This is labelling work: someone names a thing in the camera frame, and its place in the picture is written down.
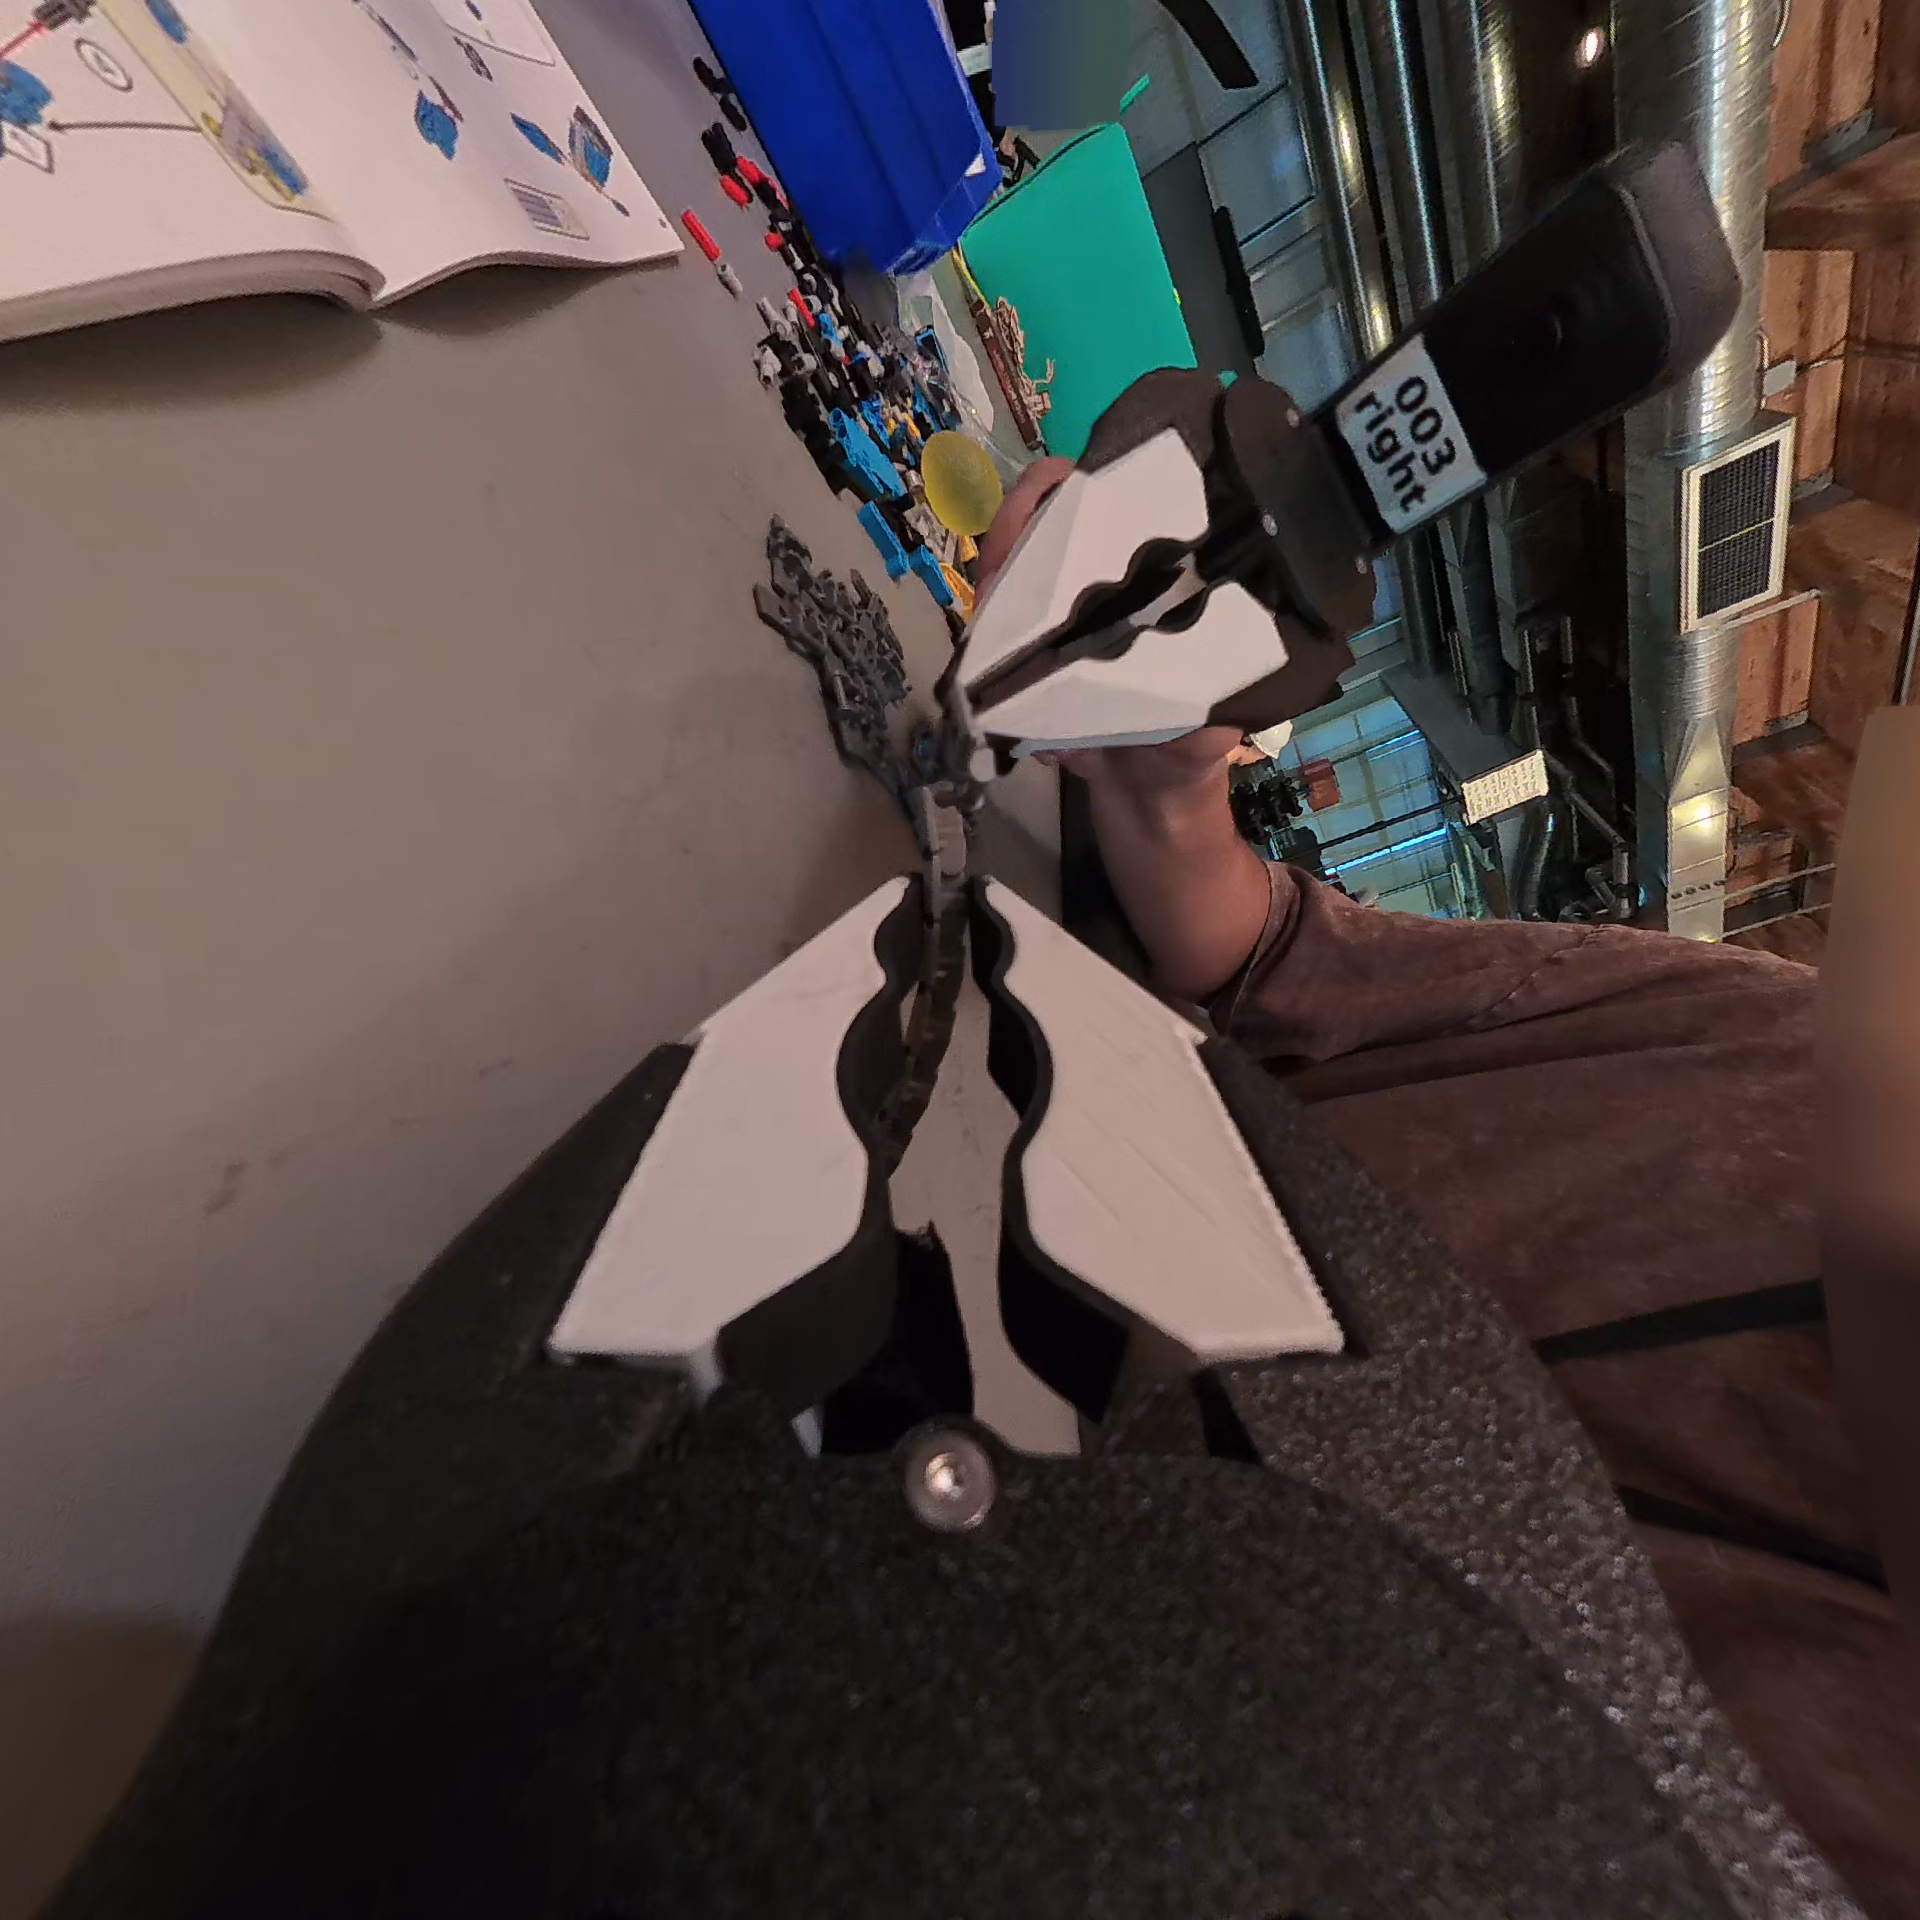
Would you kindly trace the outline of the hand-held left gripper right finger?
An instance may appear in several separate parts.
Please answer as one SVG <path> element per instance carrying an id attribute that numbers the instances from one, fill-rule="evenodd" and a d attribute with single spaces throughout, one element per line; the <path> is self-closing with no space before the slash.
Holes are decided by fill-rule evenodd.
<path id="1" fill-rule="evenodd" d="M 1001 1323 L 1031 1369 L 1107 1369 L 1135 1330 L 1188 1363 L 1342 1353 L 1202 1029 L 1001 880 L 972 883 L 991 1072 L 1015 1111 Z"/>

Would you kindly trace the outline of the person's right forearm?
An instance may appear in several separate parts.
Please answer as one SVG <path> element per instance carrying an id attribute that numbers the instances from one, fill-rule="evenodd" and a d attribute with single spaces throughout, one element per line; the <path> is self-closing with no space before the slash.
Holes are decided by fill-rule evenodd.
<path id="1" fill-rule="evenodd" d="M 1114 889 L 1174 998 L 1210 1001 L 1255 955 L 1273 910 L 1267 862 L 1235 830 L 1222 842 L 1162 845 L 1111 864 Z"/>

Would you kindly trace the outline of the grey desk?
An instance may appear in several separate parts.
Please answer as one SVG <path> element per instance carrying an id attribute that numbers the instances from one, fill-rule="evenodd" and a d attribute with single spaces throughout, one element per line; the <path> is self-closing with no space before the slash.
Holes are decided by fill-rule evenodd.
<path id="1" fill-rule="evenodd" d="M 686 250 L 6 350 L 6 1915 L 304 1427 L 548 1143 L 913 840 L 769 518 L 948 655 Z"/>

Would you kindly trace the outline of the white hanging sign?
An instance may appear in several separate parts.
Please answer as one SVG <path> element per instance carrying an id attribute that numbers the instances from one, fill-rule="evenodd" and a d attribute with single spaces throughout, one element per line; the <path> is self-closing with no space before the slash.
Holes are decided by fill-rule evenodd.
<path id="1" fill-rule="evenodd" d="M 1543 750 L 1529 750 L 1514 759 L 1456 778 L 1456 797 L 1464 824 L 1486 824 L 1514 808 L 1548 800 L 1553 782 Z"/>

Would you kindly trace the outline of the pile of grey track links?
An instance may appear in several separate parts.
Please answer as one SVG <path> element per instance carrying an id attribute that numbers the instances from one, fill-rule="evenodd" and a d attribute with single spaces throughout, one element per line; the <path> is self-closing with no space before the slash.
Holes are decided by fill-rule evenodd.
<path id="1" fill-rule="evenodd" d="M 843 581 L 816 567 L 780 515 L 769 520 L 763 553 L 769 576 L 753 589 L 758 615 L 812 671 L 839 760 L 905 801 L 914 776 L 897 745 L 897 711 L 910 680 L 886 603 L 857 571 Z"/>

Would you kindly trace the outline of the blue plastic bin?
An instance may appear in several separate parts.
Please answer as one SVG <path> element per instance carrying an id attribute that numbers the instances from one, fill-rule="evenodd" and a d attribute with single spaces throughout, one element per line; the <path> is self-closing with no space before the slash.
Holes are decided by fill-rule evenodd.
<path id="1" fill-rule="evenodd" d="M 1001 165 L 934 2 L 692 2 L 760 143 L 832 265 L 947 255 Z"/>

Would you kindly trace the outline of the silver ventilation duct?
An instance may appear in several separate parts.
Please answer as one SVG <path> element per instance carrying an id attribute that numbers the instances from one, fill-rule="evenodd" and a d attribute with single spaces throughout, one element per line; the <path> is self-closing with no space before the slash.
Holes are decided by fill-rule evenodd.
<path id="1" fill-rule="evenodd" d="M 1625 639 L 1636 873 L 1676 936 L 1723 934 L 1732 830 L 1738 630 L 1697 617 L 1692 470 L 1760 432 L 1769 110 L 1782 6 L 1611 5 L 1620 141 L 1688 145 L 1740 273 L 1735 314 L 1702 362 L 1624 419 Z"/>

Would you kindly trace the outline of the yellow plastic dome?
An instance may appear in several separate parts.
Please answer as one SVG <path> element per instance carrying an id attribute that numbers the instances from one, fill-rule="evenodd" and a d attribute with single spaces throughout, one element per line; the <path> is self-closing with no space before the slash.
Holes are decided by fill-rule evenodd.
<path id="1" fill-rule="evenodd" d="M 958 537 L 984 537 L 1003 501 L 1003 482 L 988 446 L 963 430 L 931 434 L 919 479 L 935 520 Z"/>

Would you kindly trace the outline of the pile of mixed building parts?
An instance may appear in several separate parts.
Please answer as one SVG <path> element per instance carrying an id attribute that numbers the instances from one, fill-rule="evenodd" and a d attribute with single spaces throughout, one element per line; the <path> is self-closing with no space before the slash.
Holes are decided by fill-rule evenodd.
<path id="1" fill-rule="evenodd" d="M 788 273 L 780 298 L 754 301 L 761 323 L 753 353 L 758 378 L 777 397 L 788 432 L 828 488 L 854 504 L 887 576 L 916 577 L 958 630 L 974 608 L 976 544 L 942 527 L 922 488 L 923 441 L 958 424 L 931 333 L 913 338 L 868 321 L 842 271 L 814 247 L 780 177 L 753 155 L 753 123 L 727 73 L 702 54 L 692 56 L 690 71 L 715 107 L 702 135 L 715 179 L 737 207 L 761 215 L 767 250 Z M 836 406 L 867 418 L 914 483 L 910 498 L 872 503 L 847 483 L 826 422 Z"/>

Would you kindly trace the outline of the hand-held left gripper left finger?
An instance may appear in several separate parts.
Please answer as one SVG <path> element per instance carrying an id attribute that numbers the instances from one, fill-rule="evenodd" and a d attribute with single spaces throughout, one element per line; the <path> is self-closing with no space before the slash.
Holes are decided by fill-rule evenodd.
<path id="1" fill-rule="evenodd" d="M 556 1359 L 673 1374 L 849 1374 L 849 1310 L 822 1358 L 777 1328 L 800 1283 L 892 1232 L 873 1111 L 895 1078 L 898 1001 L 922 955 L 922 886 L 892 878 L 690 1034 L 631 1178 L 548 1333 Z"/>

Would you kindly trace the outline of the instruction booklet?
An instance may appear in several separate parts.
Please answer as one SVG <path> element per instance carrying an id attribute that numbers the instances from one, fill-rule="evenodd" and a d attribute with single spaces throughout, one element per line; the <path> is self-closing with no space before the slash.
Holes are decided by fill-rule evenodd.
<path id="1" fill-rule="evenodd" d="M 524 2 L 6 2 L 3 338 L 682 233 Z"/>

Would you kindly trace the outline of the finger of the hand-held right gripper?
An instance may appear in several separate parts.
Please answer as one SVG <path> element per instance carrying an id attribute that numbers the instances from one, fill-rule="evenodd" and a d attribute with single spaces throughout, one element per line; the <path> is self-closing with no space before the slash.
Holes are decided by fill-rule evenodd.
<path id="1" fill-rule="evenodd" d="M 972 706 L 998 703 L 1104 591 L 1178 568 L 1210 529 L 1202 463 L 1156 432 L 1102 465 L 1080 463 L 1036 507 L 976 600 L 956 667 Z"/>
<path id="2" fill-rule="evenodd" d="M 1235 583 L 1183 629 L 1137 630 L 1115 655 L 1052 664 L 1023 689 L 976 697 L 976 735 L 1009 751 L 1163 745 L 1289 662 L 1279 618 Z"/>

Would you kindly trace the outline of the blue building block assembly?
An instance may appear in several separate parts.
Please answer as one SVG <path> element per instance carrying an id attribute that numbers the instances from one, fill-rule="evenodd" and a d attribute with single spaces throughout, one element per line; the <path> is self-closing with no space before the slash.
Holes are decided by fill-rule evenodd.
<path id="1" fill-rule="evenodd" d="M 849 475 L 849 488 L 872 503 L 910 498 L 914 483 L 904 477 L 904 467 L 865 415 L 834 406 L 826 422 L 836 459 Z"/>

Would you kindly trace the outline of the brown wooden model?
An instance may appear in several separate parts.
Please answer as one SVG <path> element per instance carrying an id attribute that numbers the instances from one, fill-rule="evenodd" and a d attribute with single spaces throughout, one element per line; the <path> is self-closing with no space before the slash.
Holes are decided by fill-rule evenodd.
<path id="1" fill-rule="evenodd" d="M 1024 323 L 1015 304 L 1003 297 L 993 304 L 970 281 L 967 310 L 976 336 L 988 350 L 1000 394 L 1009 401 L 1015 430 L 1027 448 L 1042 450 L 1048 446 L 1048 418 L 1052 414 L 1052 378 L 1054 360 L 1048 358 L 1042 373 L 1031 373 L 1027 365 Z"/>

